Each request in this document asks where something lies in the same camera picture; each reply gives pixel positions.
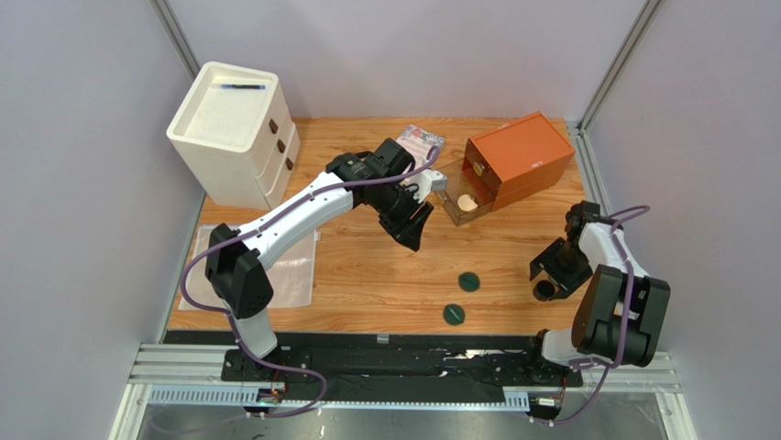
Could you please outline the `small black jar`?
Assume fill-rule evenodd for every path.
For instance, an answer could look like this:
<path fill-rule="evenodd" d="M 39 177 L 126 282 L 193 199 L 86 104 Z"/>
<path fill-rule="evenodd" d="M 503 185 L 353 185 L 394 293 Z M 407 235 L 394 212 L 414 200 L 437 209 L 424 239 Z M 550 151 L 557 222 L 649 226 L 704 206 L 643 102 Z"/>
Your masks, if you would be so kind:
<path fill-rule="evenodd" d="M 540 280 L 533 286 L 533 297 L 540 302 L 548 302 L 554 299 L 557 287 L 549 280 Z"/>

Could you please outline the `gold lid cream jar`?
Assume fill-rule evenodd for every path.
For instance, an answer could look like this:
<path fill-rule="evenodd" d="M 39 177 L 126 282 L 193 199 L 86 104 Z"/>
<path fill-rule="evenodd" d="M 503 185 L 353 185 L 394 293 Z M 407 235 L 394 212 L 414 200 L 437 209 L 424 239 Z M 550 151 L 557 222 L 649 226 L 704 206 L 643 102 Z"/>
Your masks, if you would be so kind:
<path fill-rule="evenodd" d="M 456 201 L 458 209 L 463 213 L 470 213 L 479 208 L 475 198 L 468 193 L 461 194 Z"/>

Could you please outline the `clear acrylic drawer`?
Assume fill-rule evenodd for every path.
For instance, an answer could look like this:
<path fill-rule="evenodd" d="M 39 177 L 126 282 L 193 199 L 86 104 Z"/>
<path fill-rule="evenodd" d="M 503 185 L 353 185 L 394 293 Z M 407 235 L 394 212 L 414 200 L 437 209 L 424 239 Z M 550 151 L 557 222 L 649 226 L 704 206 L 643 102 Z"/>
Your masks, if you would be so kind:
<path fill-rule="evenodd" d="M 492 211 L 495 195 L 471 165 L 458 160 L 438 169 L 446 186 L 435 193 L 455 226 L 463 226 Z"/>

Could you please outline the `green round compact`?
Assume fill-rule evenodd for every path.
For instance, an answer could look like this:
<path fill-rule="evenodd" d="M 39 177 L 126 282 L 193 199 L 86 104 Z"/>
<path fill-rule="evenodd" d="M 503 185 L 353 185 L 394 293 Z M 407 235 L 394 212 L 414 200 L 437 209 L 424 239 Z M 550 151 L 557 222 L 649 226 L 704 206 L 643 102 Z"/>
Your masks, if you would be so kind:
<path fill-rule="evenodd" d="M 448 325 L 462 325 L 466 321 L 466 311 L 462 306 L 450 303 L 443 309 L 443 319 Z"/>
<path fill-rule="evenodd" d="M 465 292 L 475 292 L 481 286 L 479 276 L 471 271 L 462 272 L 457 277 L 457 283 L 460 289 Z"/>

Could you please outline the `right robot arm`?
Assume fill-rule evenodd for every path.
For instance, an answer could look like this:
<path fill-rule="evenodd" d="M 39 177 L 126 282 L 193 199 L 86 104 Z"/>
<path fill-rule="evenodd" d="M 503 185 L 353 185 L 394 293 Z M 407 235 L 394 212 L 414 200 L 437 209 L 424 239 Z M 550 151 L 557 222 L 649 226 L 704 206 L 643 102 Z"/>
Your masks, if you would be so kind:
<path fill-rule="evenodd" d="M 540 302 L 587 288 L 568 329 L 538 333 L 545 361 L 572 369 L 651 363 L 671 289 L 635 260 L 623 229 L 649 209 L 639 205 L 604 215 L 598 203 L 577 203 L 565 215 L 565 236 L 530 262 L 533 296 Z"/>

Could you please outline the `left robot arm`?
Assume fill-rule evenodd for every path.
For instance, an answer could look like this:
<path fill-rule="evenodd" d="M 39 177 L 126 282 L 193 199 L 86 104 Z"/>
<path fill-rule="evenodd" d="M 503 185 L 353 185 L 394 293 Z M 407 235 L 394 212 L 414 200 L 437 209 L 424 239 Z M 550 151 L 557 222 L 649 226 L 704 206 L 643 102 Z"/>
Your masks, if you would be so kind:
<path fill-rule="evenodd" d="M 375 151 L 336 156 L 295 197 L 237 228 L 216 227 L 207 249 L 205 276 L 227 309 L 242 350 L 263 359 L 278 345 L 268 305 L 274 289 L 268 272 L 290 248 L 325 223 L 367 205 L 396 243 L 416 252 L 434 210 L 422 178 L 441 149 L 429 148 L 426 162 L 391 138 Z"/>

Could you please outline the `floral notebook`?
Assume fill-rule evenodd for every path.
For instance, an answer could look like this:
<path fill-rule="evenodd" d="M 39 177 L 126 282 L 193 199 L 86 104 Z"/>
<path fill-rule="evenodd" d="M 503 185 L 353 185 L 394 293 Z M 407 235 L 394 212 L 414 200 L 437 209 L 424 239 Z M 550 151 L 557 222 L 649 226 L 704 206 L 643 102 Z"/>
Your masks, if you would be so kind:
<path fill-rule="evenodd" d="M 432 147 L 437 146 L 442 150 L 446 143 L 444 137 L 415 125 L 408 125 L 395 141 L 412 154 L 415 170 L 427 163 L 427 155 Z"/>

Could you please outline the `clear mesh zipper pouch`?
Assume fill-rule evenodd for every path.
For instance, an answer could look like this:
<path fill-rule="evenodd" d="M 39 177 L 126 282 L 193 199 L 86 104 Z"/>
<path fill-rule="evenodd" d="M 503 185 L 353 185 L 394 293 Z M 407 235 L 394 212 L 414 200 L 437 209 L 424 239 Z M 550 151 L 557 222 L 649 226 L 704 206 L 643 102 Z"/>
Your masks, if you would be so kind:
<path fill-rule="evenodd" d="M 316 245 L 319 240 L 320 231 L 312 232 L 287 250 L 268 271 L 274 290 L 269 309 L 302 308 L 312 304 Z M 185 287 L 198 303 L 225 308 L 204 275 L 205 267 L 204 258 L 188 273 Z"/>

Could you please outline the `orange drawer box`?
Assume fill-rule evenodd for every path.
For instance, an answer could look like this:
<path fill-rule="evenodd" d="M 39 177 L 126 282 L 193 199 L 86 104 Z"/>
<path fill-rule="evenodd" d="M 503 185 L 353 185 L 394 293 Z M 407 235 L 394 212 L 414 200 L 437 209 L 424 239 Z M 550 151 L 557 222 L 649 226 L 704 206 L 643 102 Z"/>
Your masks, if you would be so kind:
<path fill-rule="evenodd" d="M 559 182 L 575 149 L 541 112 L 470 137 L 461 170 L 492 212 Z"/>

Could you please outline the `white drawer cabinet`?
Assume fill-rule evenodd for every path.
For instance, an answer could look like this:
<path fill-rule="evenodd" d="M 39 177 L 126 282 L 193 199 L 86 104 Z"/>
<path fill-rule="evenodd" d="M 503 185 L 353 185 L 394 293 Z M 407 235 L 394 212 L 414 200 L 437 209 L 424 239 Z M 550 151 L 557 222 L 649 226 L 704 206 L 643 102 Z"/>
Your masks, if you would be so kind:
<path fill-rule="evenodd" d="M 214 203 L 259 210 L 281 204 L 301 146 L 278 75 L 216 61 L 200 69 L 167 136 Z"/>

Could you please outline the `black pen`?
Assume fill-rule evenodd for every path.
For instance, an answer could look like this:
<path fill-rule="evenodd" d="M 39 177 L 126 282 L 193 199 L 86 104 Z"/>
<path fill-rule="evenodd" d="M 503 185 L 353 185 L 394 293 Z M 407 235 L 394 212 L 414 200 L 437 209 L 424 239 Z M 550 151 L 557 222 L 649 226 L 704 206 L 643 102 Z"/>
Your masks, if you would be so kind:
<path fill-rule="evenodd" d="M 242 83 L 223 83 L 219 84 L 217 86 L 220 89 L 223 90 L 266 90 L 267 86 L 265 84 L 242 84 Z"/>

